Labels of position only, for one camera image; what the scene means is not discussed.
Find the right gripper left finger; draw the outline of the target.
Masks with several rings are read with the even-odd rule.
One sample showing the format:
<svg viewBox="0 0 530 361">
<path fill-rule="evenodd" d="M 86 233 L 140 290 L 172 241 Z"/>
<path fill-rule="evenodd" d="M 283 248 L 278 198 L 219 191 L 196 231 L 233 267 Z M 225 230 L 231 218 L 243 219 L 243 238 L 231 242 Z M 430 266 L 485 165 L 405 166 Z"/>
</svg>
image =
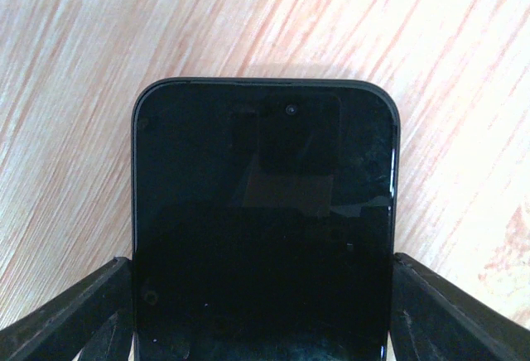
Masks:
<svg viewBox="0 0 530 361">
<path fill-rule="evenodd" d="M 131 261 L 113 258 L 1 330 L 2 360 L 127 360 L 133 340 Z"/>
</svg>

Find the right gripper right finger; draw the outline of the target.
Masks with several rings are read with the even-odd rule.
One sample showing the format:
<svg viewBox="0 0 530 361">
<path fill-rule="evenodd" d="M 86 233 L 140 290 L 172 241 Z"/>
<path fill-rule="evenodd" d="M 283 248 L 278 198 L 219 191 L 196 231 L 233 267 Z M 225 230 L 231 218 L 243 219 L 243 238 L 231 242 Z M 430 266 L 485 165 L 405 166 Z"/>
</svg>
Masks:
<svg viewBox="0 0 530 361">
<path fill-rule="evenodd" d="M 405 253 L 393 258 L 397 360 L 528 360 L 529 330 Z"/>
</svg>

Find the black phone screen up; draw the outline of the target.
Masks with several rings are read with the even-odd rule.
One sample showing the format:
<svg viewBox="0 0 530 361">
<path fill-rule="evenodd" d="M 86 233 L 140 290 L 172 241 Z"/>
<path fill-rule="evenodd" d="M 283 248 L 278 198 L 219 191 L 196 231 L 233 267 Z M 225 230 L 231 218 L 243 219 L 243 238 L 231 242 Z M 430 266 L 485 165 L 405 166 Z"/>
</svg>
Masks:
<svg viewBox="0 0 530 361">
<path fill-rule="evenodd" d="M 173 78 L 132 112 L 138 360 L 383 360 L 396 104 L 358 80 Z"/>
</svg>

